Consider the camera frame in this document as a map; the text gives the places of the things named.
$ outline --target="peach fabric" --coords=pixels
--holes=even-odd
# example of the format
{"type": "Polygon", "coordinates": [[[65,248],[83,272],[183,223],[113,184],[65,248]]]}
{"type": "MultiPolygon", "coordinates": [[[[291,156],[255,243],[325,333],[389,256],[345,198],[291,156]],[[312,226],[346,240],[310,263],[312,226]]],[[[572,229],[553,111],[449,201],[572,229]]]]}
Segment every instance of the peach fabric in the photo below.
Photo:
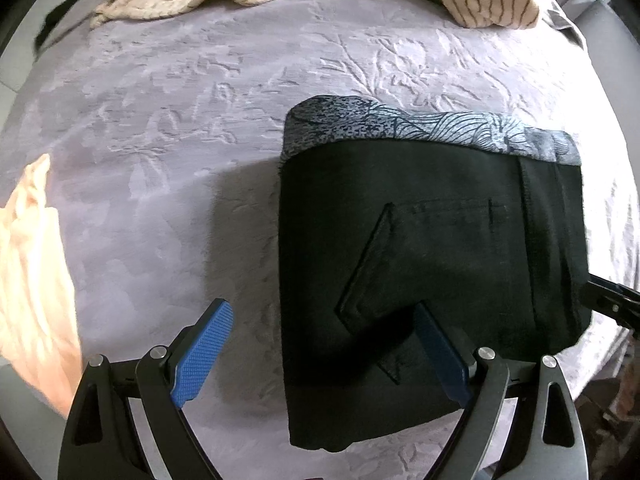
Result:
{"type": "Polygon", "coordinates": [[[0,354],[67,416],[82,354],[58,211],[46,207],[49,166],[46,154],[28,165],[0,209],[0,354]]]}

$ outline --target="bed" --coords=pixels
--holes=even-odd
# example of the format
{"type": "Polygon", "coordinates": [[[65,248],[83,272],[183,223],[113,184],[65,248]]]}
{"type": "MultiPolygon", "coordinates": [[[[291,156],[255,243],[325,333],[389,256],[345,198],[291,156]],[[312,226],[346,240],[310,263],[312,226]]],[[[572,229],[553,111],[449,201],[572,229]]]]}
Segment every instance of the bed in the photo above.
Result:
{"type": "MultiPolygon", "coordinates": [[[[81,0],[49,38],[0,136],[6,199],[50,153],[82,354],[140,357],[228,300],[236,325],[184,412],[225,479],[420,476],[460,413],[343,452],[289,444],[278,309],[278,167],[287,111],[317,94],[414,111],[506,112],[564,130],[582,159],[590,272],[638,288],[638,194],[588,53],[540,23],[459,27],[425,0],[214,0],[89,30],[81,0]]],[[[626,332],[594,314],[559,362],[574,396],[626,332]]],[[[133,405],[157,478],[168,478],[133,405]]],[[[485,459],[499,458],[506,404],[485,459]]]]}

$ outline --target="black jeans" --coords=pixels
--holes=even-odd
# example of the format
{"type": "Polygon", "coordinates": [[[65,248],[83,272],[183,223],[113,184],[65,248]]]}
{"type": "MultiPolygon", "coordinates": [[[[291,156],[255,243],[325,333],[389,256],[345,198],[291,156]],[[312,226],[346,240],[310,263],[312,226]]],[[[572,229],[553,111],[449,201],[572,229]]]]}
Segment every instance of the black jeans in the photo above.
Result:
{"type": "Polygon", "coordinates": [[[416,140],[344,140],[282,168],[290,441],[338,451],[450,413],[411,323],[537,360],[590,322],[580,167],[416,140]]]}

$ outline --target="tiled floor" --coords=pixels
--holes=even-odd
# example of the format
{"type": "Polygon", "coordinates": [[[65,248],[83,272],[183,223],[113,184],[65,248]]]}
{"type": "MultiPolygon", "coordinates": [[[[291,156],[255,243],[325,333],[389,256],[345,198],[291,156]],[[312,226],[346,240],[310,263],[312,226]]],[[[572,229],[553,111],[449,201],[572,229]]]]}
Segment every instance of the tiled floor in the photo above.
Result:
{"type": "Polygon", "coordinates": [[[37,0],[0,56],[0,131],[34,62],[33,40],[46,15],[64,0],[37,0]]]}

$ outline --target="silver screw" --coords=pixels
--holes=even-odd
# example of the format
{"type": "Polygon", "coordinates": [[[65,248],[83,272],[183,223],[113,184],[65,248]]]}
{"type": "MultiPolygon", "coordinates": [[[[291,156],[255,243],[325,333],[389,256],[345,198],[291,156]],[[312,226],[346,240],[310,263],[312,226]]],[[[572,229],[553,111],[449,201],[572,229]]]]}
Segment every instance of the silver screw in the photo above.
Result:
{"type": "Polygon", "coordinates": [[[491,359],[495,359],[495,352],[487,347],[487,346],[483,346],[481,348],[478,349],[478,355],[486,360],[486,361],[490,361],[491,359]]]}
{"type": "Polygon", "coordinates": [[[558,364],[558,361],[556,361],[556,359],[551,355],[545,355],[542,356],[542,364],[547,368],[555,368],[558,364]]]}
{"type": "Polygon", "coordinates": [[[97,367],[102,364],[104,361],[104,357],[100,354],[95,354],[89,357],[89,366],[97,367]]]}
{"type": "Polygon", "coordinates": [[[162,359],[166,355],[166,348],[164,346],[154,346],[149,352],[152,359],[162,359]]]}

